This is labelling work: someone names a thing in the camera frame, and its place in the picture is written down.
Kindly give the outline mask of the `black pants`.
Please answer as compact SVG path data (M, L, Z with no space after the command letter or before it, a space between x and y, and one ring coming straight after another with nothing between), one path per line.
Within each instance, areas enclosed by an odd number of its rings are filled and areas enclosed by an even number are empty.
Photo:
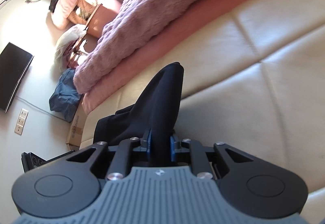
M155 166L172 164L171 140L179 114L184 68L178 62L161 69L135 104L99 119L93 142L118 145L131 137L148 137L149 161Z

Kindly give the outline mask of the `cardboard box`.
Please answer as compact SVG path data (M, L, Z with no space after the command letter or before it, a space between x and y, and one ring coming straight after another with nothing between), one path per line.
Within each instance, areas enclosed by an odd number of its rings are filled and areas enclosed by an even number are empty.
M83 106L80 103L74 118L70 123L70 129L66 140L68 150L77 151L80 148L86 119L87 114L84 112Z

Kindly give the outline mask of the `pink bed sheet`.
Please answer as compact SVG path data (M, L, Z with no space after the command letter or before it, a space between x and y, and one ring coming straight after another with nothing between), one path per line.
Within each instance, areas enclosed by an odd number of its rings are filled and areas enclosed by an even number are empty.
M90 92L85 94L82 102L85 113L89 114L134 76L163 57L184 39L245 1L247 0L198 0L191 4L182 16L172 21L142 48L123 59Z

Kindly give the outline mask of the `blue jeans pile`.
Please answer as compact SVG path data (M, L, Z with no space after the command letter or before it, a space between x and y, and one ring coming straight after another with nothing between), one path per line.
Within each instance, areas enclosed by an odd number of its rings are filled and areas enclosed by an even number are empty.
M61 113L66 122L72 122L81 100L73 83L74 74L74 69L66 69L49 99L50 110Z

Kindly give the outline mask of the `black television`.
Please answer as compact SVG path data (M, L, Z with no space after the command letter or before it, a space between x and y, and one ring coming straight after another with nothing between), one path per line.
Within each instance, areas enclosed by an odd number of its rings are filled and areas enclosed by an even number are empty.
M0 93L1 110L10 108L22 79L31 65L34 56L9 42L1 52Z

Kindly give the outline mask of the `wooden chair with clothes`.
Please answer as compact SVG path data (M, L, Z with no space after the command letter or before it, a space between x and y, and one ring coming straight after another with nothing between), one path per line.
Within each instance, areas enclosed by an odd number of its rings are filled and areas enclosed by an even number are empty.
M73 26L64 32L56 44L54 64L61 69L76 68L78 59L87 52L80 51L80 44L89 34L99 38L107 23L113 21L123 0L51 0L49 10L52 22L63 30L69 22Z

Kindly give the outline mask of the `white wall socket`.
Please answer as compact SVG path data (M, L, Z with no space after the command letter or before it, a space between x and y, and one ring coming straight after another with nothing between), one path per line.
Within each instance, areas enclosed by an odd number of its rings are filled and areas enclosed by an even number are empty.
M14 132L18 135L22 135L26 119L28 117L28 110L22 108L18 116Z

